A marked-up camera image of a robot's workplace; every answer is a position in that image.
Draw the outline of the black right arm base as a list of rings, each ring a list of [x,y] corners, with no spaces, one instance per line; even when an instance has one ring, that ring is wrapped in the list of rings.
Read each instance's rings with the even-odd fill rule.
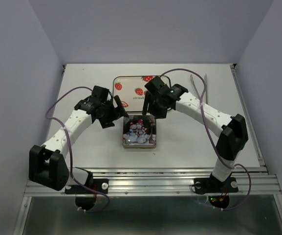
[[[212,175],[208,178],[195,178],[191,190],[199,195],[223,192],[237,193],[239,191],[236,178],[228,177],[224,182],[221,182]]]

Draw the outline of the metal tongs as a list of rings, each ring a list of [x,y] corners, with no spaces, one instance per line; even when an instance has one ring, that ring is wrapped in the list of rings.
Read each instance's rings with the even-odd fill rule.
[[[207,74],[204,75],[203,78],[205,84],[207,85]],[[190,82],[194,91],[194,95],[200,99],[200,96],[202,95],[202,92],[204,90],[204,84],[203,82],[200,80],[199,77],[197,77],[194,74],[190,75]],[[203,102],[208,104],[208,86],[206,86],[206,91],[205,94],[203,96]]]

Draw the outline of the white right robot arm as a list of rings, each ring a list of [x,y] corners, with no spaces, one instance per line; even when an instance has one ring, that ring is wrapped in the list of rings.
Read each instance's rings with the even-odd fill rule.
[[[143,115],[150,113],[156,119],[163,119],[168,109],[172,109],[203,124],[207,134],[214,133],[217,136],[217,143],[212,143],[217,161],[209,185],[215,191],[225,188],[235,160],[248,141],[245,118],[240,114],[232,116],[222,113],[200,101],[179,84],[167,86],[159,76],[148,82],[145,88]]]

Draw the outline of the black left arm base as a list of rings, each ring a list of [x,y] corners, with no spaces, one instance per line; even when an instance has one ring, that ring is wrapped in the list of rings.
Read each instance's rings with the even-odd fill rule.
[[[80,195],[80,194],[95,194],[92,191],[97,191],[103,194],[108,194],[109,179],[107,178],[94,178],[92,183],[85,183],[86,188],[76,184],[65,187],[64,193],[67,195]]]

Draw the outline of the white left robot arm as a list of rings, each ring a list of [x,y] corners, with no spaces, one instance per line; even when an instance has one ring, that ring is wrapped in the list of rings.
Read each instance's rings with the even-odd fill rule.
[[[90,172],[76,178],[73,167],[72,146],[96,120],[103,129],[114,126],[114,121],[128,117],[119,96],[112,96],[107,88],[94,86],[90,96],[81,99],[66,122],[46,116],[60,124],[60,129],[42,145],[34,145],[29,151],[30,181],[56,191],[65,186],[76,185],[83,193],[92,192],[93,181]]]

